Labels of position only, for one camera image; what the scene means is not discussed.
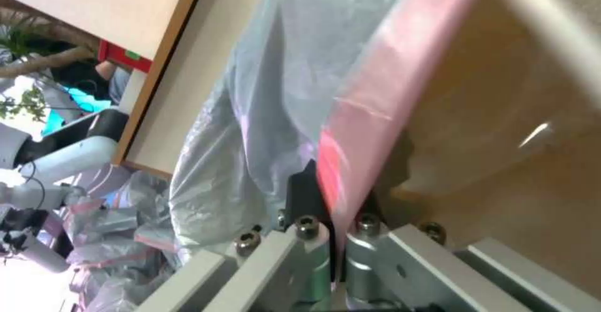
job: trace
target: translucent plastic bag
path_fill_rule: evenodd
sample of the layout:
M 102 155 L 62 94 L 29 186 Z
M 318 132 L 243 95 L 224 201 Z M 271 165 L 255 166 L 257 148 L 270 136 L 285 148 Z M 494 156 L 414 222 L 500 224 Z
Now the translucent plastic bag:
M 169 214 L 169 183 L 144 171 L 136 171 L 116 194 L 112 207 L 135 207 L 142 223 Z
M 172 179 L 182 246 L 229 242 L 255 224 L 275 224 L 289 176 L 317 158 L 335 97 L 395 1 L 262 0 Z
M 148 282 L 148 279 L 135 269 L 83 269 L 77 273 L 77 276 L 81 276 L 81 284 L 79 287 L 71 287 L 71 290 L 79 292 L 79 304 L 84 309 L 90 305 L 103 284 L 110 278 L 129 278 L 134 282 Z
M 176 235 L 170 216 L 165 216 L 158 222 L 142 225 L 136 229 L 133 239 L 159 250 L 177 252 Z
M 158 257 L 159 252 L 149 246 L 124 237 L 110 236 L 97 243 L 77 246 L 67 261 L 81 267 L 123 266 L 156 271 Z
M 132 312 L 172 275 L 163 270 L 148 284 L 131 278 L 110 278 L 99 290 L 86 312 Z

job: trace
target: pile of plastic bags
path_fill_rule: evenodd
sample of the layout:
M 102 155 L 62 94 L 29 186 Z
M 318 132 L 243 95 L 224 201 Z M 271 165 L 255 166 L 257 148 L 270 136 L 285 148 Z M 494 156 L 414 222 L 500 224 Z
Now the pile of plastic bags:
M 71 291 L 88 312 L 133 311 L 181 265 L 176 257 L 169 184 L 138 171 L 112 203 L 73 195 L 64 228 L 79 271 Z

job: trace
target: wooden panel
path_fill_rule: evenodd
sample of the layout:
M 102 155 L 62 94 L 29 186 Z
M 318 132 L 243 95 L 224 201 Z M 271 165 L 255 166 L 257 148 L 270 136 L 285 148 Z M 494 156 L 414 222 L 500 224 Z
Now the wooden panel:
M 18 0 L 153 59 L 178 0 Z
M 167 30 L 165 31 L 165 36 L 163 36 L 163 39 L 161 40 L 153 64 L 150 67 L 150 72 L 148 72 L 146 80 L 144 80 L 144 85 L 138 95 L 138 100 L 129 115 L 126 128 L 123 130 L 122 137 L 119 140 L 116 153 L 112 159 L 113 164 L 121 164 L 125 159 L 127 151 L 133 141 L 133 137 L 138 131 L 140 122 L 148 109 L 148 105 L 150 104 L 150 100 L 152 100 L 156 87 L 163 77 L 163 73 L 167 68 L 167 64 L 171 59 L 172 53 L 175 51 L 176 44 L 183 31 L 183 26 L 186 24 L 196 1 L 197 0 L 178 0 L 173 15 L 171 16 L 171 20 L 169 21 L 169 25 L 167 26 Z
M 186 134 L 259 0 L 198 0 L 127 160 L 173 173 Z
M 451 248 L 494 237 L 601 297 L 601 107 L 573 69 L 582 57 L 556 55 L 522 17 L 476 2 L 412 115 L 410 179 L 384 212 L 441 223 Z M 577 51 L 601 67 L 601 47 Z

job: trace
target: cable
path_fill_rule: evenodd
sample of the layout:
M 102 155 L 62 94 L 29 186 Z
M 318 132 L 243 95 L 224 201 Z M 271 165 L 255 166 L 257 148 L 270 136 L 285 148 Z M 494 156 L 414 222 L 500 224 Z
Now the cable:
M 33 180 L 34 182 L 39 184 L 39 187 L 41 188 L 41 199 L 39 200 L 39 203 L 36 207 L 36 210 L 38 210 L 41 205 L 44 203 L 44 200 L 46 199 L 46 188 L 44 187 L 44 185 L 41 183 L 41 181 L 39 181 L 39 179 L 37 179 L 36 177 L 34 177 L 34 175 L 36 175 L 36 171 L 37 171 L 37 166 L 36 163 L 33 160 L 30 160 L 30 163 L 33 166 L 33 171 L 31 172 L 31 175 L 29 175 L 26 180 L 25 180 L 25 184 L 27 184 L 30 180 Z

